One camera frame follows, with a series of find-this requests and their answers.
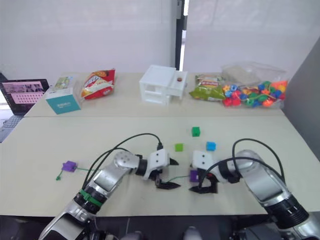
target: beige tabletop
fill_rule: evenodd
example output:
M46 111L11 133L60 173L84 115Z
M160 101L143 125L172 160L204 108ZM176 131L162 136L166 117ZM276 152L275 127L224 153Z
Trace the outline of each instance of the beige tabletop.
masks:
M199 126L200 137L191 136ZM307 211L320 211L320 163L283 115L235 117L26 117L0 144L0 215L56 216L81 188L86 172L63 172L62 163L74 161L88 168L102 152L134 134L158 134L180 165L170 166L163 180L188 175L194 150L205 151L206 141L216 142L219 159L231 155L234 141L255 138L279 155L288 188ZM184 143L183 152L174 144ZM124 147L147 156L157 141L150 136L131 140ZM243 142L237 151L256 151L279 170L274 156L256 143ZM187 178L174 190L156 189L150 180L128 175L106 201L99 216L244 215L265 214L244 182L218 184L218 194L196 194Z
M64 73L84 81L88 73ZM189 73L183 99L174 97L168 106L143 102L139 80L143 73L116 73L114 93L105 97L84 100L81 110L56 115L42 98L26 117L226 117L226 116L283 116L279 109L224 107L221 102L195 100L190 95L195 88L195 73Z

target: gray wall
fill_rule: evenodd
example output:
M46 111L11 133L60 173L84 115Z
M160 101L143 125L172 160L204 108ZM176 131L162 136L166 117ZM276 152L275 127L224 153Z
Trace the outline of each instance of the gray wall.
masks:
M320 160L320 38L288 85L283 112Z

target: laptop screen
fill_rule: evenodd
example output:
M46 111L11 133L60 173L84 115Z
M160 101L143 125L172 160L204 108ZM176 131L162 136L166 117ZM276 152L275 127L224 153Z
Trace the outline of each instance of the laptop screen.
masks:
M2 80L0 89L13 114L24 115L44 95L46 79Z

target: black cable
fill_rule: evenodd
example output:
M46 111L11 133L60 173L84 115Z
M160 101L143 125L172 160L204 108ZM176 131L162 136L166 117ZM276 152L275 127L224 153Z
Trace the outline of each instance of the black cable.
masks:
M220 164L227 163L227 162L234 161L234 160L239 160L239 159L246 159L246 160L251 160L251 161L253 161L253 162L260 163L261 165L263 165L263 166L265 166L266 168L268 168L268 169L270 169L271 171L273 171L280 179L282 179L281 175L280 175L273 167L269 166L269 165L266 164L264 161L255 159L255 158L253 158L253 157L236 156L236 157L230 157L230 158L227 158L227 159L225 159L225 160L216 162L216 163L213 164L211 167L209 167L209 168L203 173L203 175L201 176L200 181L199 181L198 188L199 188L199 189L202 188L202 183L204 182L207 174L208 174L212 169L214 169L215 167L217 167L217 166L220 165Z
M111 150L112 150L112 149L110 149L110 150L105 151L104 153L102 153L102 154L92 163L91 167L89 168L88 172L86 173L85 179L84 179L84 181L83 181L82 188L85 188L85 186L87 185L88 177L89 177L92 169L94 168L95 164L100 160L100 158L103 157L103 155L109 153ZM123 150L123 151L129 152L127 149L122 148L122 147L117 147L116 150Z
M267 144L265 144L264 142L262 141L259 141L259 140L256 140L256 139L253 139L253 138L242 138L242 139L239 139L237 141L234 142L234 144L232 145L232 157L235 158L236 154L235 154L235 151L236 151L236 145L239 143L239 142L242 142L242 141L253 141L253 142L256 142L258 144L261 144L263 146L265 146L267 149L270 150L270 152L273 153L273 155L275 156L278 164L279 164L279 168L280 168L280 173L281 173L281 179L283 180L284 183L286 183L286 179L285 179L285 172L284 172L284 168L282 167L282 163L280 161L280 158L278 157L278 155L276 154L276 152L271 148L269 147ZM239 172L239 167L238 165L236 164L236 160L234 159L233 160L233 164L234 164L234 168L235 168L235 172L241 176L240 172Z
M261 240L260 237L258 237L258 235L251 228L247 229L255 236L256 239Z
M86 183L83 184L82 188L84 189L85 186L91 181L91 179L94 177L94 175L97 173L97 171L99 170L99 168L101 167L101 165L104 163L104 161L107 159L107 157L109 157L109 155L115 150L117 149L121 144L129 141L130 139L133 139L133 138L136 138L136 137L139 137L139 136L144 136L144 135L150 135L150 136L154 136L157 140L158 140L158 146L157 146L157 149L161 149L163 148L163 145L160 141L160 138L153 134L153 133L149 133L149 132L145 132L145 133L140 133L140 134L136 134L136 135L133 135L131 137L128 137L127 139L123 140L122 142L118 143L113 149L109 150L108 153L106 153L106 156L101 160L101 162L99 163L99 165L95 168L94 172L92 173L92 175L89 177L89 179L87 179Z

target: teal box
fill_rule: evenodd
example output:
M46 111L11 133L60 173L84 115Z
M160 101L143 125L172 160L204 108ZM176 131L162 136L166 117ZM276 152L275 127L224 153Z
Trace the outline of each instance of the teal box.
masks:
M59 78L56 85L48 91L45 100L56 114L80 110L80 83L72 76Z

